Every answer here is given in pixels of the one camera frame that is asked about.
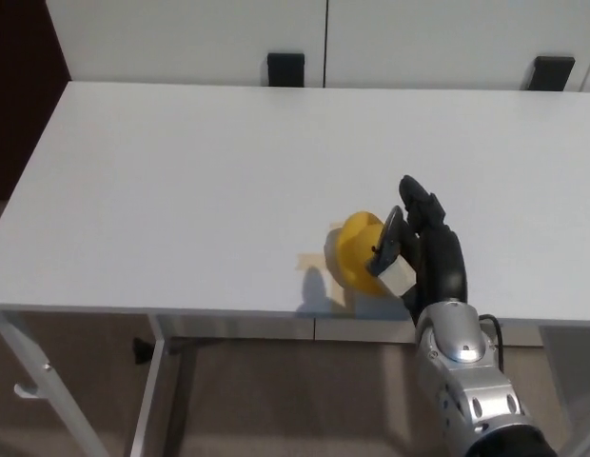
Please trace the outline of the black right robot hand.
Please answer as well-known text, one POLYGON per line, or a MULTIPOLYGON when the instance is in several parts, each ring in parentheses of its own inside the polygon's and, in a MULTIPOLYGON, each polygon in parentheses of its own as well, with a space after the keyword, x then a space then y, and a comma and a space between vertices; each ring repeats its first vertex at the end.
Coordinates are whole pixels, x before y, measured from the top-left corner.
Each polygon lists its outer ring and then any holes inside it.
POLYGON ((404 206, 389 213, 365 268, 378 278, 402 257, 416 273, 416 284, 404 294, 414 323, 423 310, 442 301, 467 301, 467 278, 460 240, 444 221, 437 196, 405 175, 399 184, 404 206))

